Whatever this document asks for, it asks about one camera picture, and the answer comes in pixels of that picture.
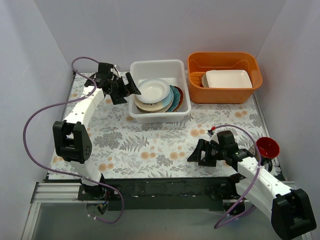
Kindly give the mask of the white deep paper plate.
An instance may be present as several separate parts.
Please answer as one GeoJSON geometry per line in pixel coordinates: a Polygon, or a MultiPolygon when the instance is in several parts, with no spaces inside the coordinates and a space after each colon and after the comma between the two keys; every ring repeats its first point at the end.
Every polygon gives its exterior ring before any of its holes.
{"type": "Polygon", "coordinates": [[[138,85],[140,95],[137,98],[147,104],[162,101],[170,92],[170,85],[163,79],[146,79],[138,85]]]}

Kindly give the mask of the cream and blue plate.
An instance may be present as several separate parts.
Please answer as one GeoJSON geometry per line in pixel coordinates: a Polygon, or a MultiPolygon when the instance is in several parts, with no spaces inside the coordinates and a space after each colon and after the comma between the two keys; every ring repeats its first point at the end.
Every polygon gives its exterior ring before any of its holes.
{"type": "Polygon", "coordinates": [[[140,101],[136,96],[134,97],[134,103],[136,107],[144,112],[165,112],[170,108],[174,100],[173,91],[170,90],[168,95],[161,101],[155,103],[144,103],[140,101]]]}

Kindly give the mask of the cream plate with leaf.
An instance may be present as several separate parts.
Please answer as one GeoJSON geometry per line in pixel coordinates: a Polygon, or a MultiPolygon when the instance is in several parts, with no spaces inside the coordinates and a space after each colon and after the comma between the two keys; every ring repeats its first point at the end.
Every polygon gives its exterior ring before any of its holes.
{"type": "Polygon", "coordinates": [[[137,109],[142,113],[164,113],[170,108],[172,102],[173,100],[167,103],[164,101],[159,101],[156,103],[143,103],[137,100],[134,103],[137,109]]]}

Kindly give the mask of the teal scalloped plate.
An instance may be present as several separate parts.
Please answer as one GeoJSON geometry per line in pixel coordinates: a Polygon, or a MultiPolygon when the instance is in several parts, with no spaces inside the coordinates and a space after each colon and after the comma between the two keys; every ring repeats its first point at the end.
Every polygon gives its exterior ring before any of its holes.
{"type": "Polygon", "coordinates": [[[167,110],[167,112],[171,113],[179,105],[181,94],[179,89],[176,86],[170,85],[170,89],[172,90],[172,93],[173,93],[173,101],[171,106],[167,110]]]}

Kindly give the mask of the red round plate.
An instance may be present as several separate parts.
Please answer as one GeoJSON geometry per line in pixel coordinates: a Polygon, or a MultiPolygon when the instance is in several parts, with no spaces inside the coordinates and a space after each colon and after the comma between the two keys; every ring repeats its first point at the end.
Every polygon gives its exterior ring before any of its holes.
{"type": "Polygon", "coordinates": [[[179,110],[179,108],[181,107],[181,105],[183,104],[184,93],[183,93],[183,91],[182,91],[178,86],[175,86],[175,88],[178,90],[178,92],[179,92],[179,94],[180,94],[178,105],[177,105],[177,107],[173,110],[174,112],[177,112],[177,111],[179,110]]]}

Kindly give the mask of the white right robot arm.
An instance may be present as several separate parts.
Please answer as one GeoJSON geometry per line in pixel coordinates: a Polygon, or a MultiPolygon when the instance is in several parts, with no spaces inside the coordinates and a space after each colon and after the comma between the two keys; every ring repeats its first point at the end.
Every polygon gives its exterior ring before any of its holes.
{"type": "Polygon", "coordinates": [[[213,133],[209,141],[200,139],[188,162],[200,166],[215,167],[217,161],[225,161],[236,174],[229,177],[227,195],[249,200],[270,220],[276,234],[282,240],[292,240],[317,227],[308,194],[282,183],[261,164],[261,156],[247,149],[240,149],[231,131],[213,133]]]}

